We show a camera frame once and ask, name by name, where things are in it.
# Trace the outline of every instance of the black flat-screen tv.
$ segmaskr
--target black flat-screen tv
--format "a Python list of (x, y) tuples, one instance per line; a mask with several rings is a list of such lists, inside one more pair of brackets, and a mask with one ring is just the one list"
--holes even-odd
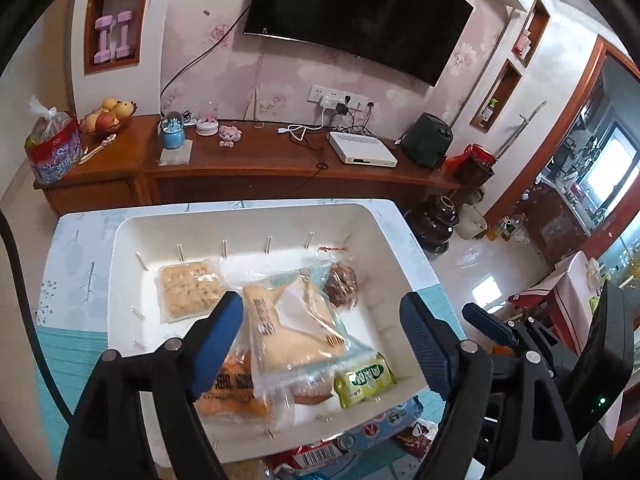
[(253, 0), (244, 33), (336, 48), (435, 86), (472, 10), (466, 0)]

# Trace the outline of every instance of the green wrapper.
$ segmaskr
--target green wrapper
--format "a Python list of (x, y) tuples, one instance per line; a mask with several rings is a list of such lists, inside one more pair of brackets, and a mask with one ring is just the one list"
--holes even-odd
[(373, 397), (392, 384), (396, 384), (396, 378), (382, 354), (378, 354), (370, 364), (342, 372), (334, 379), (334, 389), (343, 408)]

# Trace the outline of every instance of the green label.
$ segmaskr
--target green label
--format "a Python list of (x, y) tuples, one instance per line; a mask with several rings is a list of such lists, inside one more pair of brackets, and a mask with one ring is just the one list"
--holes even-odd
[(385, 367), (383, 367), (383, 365), (375, 364), (367, 366), (351, 375), (351, 384), (354, 386), (364, 386), (367, 383), (375, 382), (384, 372)]

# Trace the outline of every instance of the pink wallpaper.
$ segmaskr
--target pink wallpaper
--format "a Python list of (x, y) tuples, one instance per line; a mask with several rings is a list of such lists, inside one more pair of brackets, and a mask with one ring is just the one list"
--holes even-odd
[[(169, 0), (162, 86), (221, 38), (250, 1)], [(319, 84), (375, 102), (369, 128), (379, 136), (397, 139), (422, 112), (451, 123), (508, 21), (500, 0), (467, 1), (474, 11), (436, 88), (351, 54), (245, 36), (241, 21), (215, 51), (169, 86), (163, 110), (198, 110), (204, 101), (214, 101), (225, 119), (319, 124), (318, 105), (306, 100), (311, 85)]]

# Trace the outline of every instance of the wooden door frame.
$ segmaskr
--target wooden door frame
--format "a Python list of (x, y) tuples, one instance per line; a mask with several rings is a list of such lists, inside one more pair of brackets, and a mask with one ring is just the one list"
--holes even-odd
[[(615, 45), (598, 35), (596, 43), (582, 73), (574, 93), (571, 95), (556, 124), (551, 128), (536, 153), (514, 179), (501, 197), (484, 215), (489, 225), (494, 225), (504, 215), (509, 214), (511, 207), (520, 199), (522, 194), (531, 186), (536, 177), (546, 166), (559, 146), (569, 135), (572, 124), (578, 117), (580, 110), (589, 98), (591, 91), (600, 76), (607, 56), (615, 58), (640, 82), (640, 70), (636, 64)], [(637, 178), (626, 192), (620, 203), (611, 214), (601, 222), (591, 236), (585, 241), (582, 250), (588, 258), (599, 258), (602, 253), (622, 234), (630, 219), (638, 212), (640, 203), (640, 178)]]

